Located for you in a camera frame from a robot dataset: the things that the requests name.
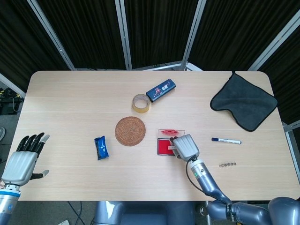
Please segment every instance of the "blue snack packet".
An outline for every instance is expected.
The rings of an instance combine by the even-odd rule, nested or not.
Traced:
[[[109,154],[105,145],[105,136],[96,137],[94,140],[97,149],[98,160],[108,157]]]

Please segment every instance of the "black cable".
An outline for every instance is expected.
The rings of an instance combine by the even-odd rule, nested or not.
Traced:
[[[83,220],[81,219],[81,217],[78,215],[78,213],[76,212],[76,210],[73,208],[73,206],[71,205],[71,203],[69,201],[67,203],[69,204],[69,206],[71,207],[71,209],[73,210],[73,212],[79,217],[79,219],[82,222],[82,224],[85,225],[85,223],[83,222]]]
[[[199,187],[198,187],[198,186],[190,179],[189,174],[188,174],[188,163],[189,163],[190,161],[192,161],[193,159],[197,159],[197,156],[196,156],[196,155],[193,155],[193,156],[187,161],[187,164],[186,164],[186,174],[187,174],[187,178],[188,178],[189,182],[191,182],[191,184],[192,184],[196,189],[198,189],[199,191],[201,191],[201,192],[204,193],[205,195],[208,195],[209,197],[212,197],[212,198],[214,198],[214,199],[217,199],[217,200],[219,200],[219,201],[221,201],[221,202],[227,204],[224,200],[220,200],[220,199],[218,199],[218,198],[216,198],[216,197],[214,197],[214,196],[212,196],[212,195],[206,193],[206,192],[203,191],[202,189],[200,189],[200,188],[199,188]]]
[[[92,221],[90,222],[90,225],[93,225],[94,219],[95,219],[95,217],[93,217]]]
[[[82,210],[83,210],[83,205],[82,205],[82,202],[80,201],[80,212],[79,212],[79,216],[77,217],[77,220],[76,220],[76,223],[75,223],[75,225],[77,225],[77,224],[78,224],[79,217],[81,216],[81,212],[82,212]]]

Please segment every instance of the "blue box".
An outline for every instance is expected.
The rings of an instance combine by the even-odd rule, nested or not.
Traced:
[[[146,95],[150,98],[151,102],[162,97],[164,94],[168,93],[169,91],[173,90],[176,87],[176,84],[171,80],[168,79],[162,82],[160,85],[152,88],[151,90],[146,92]]]

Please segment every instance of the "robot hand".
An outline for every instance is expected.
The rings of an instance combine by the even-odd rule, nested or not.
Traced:
[[[40,133],[38,136],[33,135],[24,137],[14,152],[4,170],[2,180],[7,185],[13,185],[16,189],[28,183],[29,180],[39,179],[46,176],[49,170],[42,173],[33,173],[39,154],[49,135]]]

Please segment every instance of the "black curtain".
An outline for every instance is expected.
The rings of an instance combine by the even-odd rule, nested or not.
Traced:
[[[21,90],[39,70],[68,70],[25,0],[0,1],[0,73]]]
[[[188,61],[248,70],[299,9],[299,0],[208,0]]]
[[[113,0],[39,0],[75,68],[125,69]]]
[[[198,0],[125,0],[133,68],[180,61]]]
[[[286,124],[300,120],[300,27],[259,70],[270,78],[281,120]]]

